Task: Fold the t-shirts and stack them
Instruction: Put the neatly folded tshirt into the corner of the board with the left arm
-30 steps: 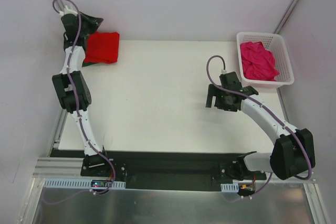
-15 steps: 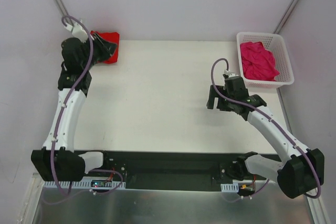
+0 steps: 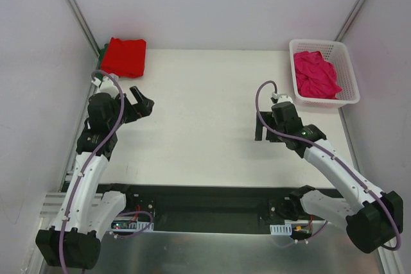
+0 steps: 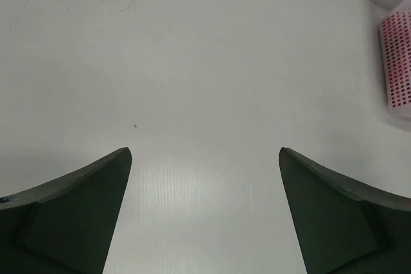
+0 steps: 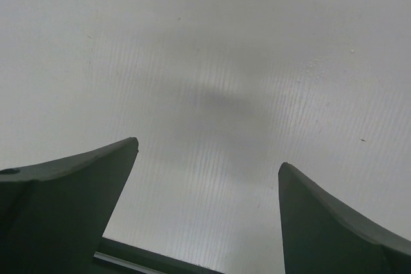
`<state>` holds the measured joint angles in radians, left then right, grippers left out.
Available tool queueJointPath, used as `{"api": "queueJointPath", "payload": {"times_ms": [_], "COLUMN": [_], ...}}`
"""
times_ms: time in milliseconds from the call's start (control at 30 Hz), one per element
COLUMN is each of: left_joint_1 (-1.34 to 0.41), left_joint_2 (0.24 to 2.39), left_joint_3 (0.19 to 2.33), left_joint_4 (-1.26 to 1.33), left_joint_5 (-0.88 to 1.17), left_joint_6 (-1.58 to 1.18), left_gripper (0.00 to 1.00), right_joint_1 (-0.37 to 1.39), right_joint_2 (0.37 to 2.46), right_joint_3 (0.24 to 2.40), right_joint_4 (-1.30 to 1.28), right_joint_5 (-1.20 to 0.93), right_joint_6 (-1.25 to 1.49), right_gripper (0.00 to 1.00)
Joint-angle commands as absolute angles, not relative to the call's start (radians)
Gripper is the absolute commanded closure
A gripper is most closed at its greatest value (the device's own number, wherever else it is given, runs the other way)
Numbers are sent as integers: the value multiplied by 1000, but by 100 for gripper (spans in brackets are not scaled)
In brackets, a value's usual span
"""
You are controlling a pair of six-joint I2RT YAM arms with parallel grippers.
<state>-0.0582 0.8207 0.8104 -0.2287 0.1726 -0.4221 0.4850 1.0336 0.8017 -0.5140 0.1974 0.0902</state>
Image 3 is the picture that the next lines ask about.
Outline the red t shirt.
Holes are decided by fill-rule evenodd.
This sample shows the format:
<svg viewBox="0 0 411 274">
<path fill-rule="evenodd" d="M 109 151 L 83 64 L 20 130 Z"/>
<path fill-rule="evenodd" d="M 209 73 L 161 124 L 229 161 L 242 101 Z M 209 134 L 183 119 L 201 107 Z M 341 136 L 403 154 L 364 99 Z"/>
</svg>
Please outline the red t shirt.
<svg viewBox="0 0 411 274">
<path fill-rule="evenodd" d="M 125 78 L 140 78 L 144 75 L 146 41 L 122 40 L 112 37 L 105 47 L 100 69 Z"/>
</svg>

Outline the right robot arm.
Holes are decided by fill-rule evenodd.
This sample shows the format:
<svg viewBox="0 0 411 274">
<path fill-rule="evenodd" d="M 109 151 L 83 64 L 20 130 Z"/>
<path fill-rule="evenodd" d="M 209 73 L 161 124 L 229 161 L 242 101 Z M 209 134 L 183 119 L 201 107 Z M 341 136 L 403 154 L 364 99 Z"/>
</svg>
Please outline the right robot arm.
<svg viewBox="0 0 411 274">
<path fill-rule="evenodd" d="M 282 218 L 320 217 L 345 230 L 364 253 L 401 248 L 403 199 L 396 191 L 385 192 L 349 165 L 321 130 L 302 123 L 291 101 L 277 100 L 269 112 L 257 110 L 256 140 L 261 140 L 264 128 L 269 137 L 320 171 L 341 195 L 332 198 L 310 185 L 302 186 L 276 208 Z"/>
</svg>

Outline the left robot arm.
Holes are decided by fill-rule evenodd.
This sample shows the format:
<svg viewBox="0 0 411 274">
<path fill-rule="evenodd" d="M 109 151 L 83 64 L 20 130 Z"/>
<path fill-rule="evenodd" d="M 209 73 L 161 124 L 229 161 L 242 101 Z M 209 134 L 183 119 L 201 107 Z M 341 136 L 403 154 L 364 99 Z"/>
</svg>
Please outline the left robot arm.
<svg viewBox="0 0 411 274">
<path fill-rule="evenodd" d="M 39 230 L 37 248 L 49 266 L 91 270 L 101 240 L 118 214 L 127 216 L 136 200 L 125 190 L 105 191 L 97 206 L 94 197 L 118 141 L 116 130 L 152 113 L 153 100 L 136 87 L 130 88 L 136 103 L 117 88 L 89 98 L 84 128 L 77 140 L 73 177 L 60 210 L 46 230 Z"/>
</svg>

